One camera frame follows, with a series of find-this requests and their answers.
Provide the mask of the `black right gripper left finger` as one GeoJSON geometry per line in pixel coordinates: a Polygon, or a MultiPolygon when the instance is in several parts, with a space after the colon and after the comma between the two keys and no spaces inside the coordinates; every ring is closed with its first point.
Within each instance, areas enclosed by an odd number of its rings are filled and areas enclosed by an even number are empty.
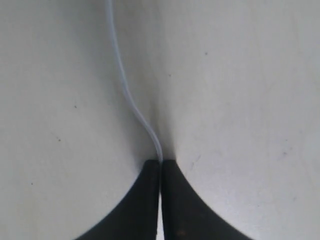
{"type": "Polygon", "coordinates": [[[147,160],[119,204],[79,240],[155,240],[159,211],[160,163],[147,160]]]}

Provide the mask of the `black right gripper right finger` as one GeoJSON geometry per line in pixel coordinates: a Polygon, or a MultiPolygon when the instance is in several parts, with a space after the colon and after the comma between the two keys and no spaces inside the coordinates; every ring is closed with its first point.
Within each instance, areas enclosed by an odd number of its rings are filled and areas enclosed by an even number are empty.
{"type": "Polygon", "coordinates": [[[194,191],[175,160],[161,167],[161,209],[166,240],[248,240],[194,191]]]}

